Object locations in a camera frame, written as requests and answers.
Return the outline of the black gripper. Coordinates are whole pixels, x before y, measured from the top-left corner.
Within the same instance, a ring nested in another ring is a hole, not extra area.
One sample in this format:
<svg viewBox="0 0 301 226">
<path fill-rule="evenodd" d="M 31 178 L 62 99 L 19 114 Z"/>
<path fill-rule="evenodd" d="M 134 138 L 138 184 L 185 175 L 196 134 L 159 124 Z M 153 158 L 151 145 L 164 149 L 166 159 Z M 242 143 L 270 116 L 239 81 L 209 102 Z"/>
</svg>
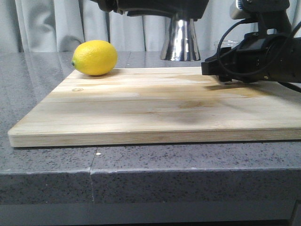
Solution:
<svg viewBox="0 0 301 226">
<path fill-rule="evenodd" d="M 180 19 L 201 19 L 208 5 L 207 0 L 128 0 L 127 9 L 121 9 L 117 0 L 91 0 L 104 12 L 128 16 L 178 16 Z"/>
<path fill-rule="evenodd" d="M 268 51 L 272 46 L 272 34 L 259 32 L 248 33 L 242 42 L 232 48 L 220 48 L 218 62 L 217 52 L 201 63 L 203 75 L 217 75 L 242 82 L 261 80 L 262 73 L 268 67 Z"/>
</svg>

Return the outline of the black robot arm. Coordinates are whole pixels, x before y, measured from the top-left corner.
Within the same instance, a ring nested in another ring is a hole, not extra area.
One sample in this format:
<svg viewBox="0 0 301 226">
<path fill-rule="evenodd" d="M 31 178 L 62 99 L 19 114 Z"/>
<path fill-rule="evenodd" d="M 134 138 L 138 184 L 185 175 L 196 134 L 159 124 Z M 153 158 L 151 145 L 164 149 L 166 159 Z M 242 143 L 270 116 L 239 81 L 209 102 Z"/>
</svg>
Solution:
<svg viewBox="0 0 301 226">
<path fill-rule="evenodd" d="M 249 33 L 234 48 L 222 48 L 220 53 L 202 62 L 203 75 L 217 75 L 221 81 L 244 83 L 301 81 L 301 40 L 285 42 L 283 34 L 265 38 Z"/>
</svg>

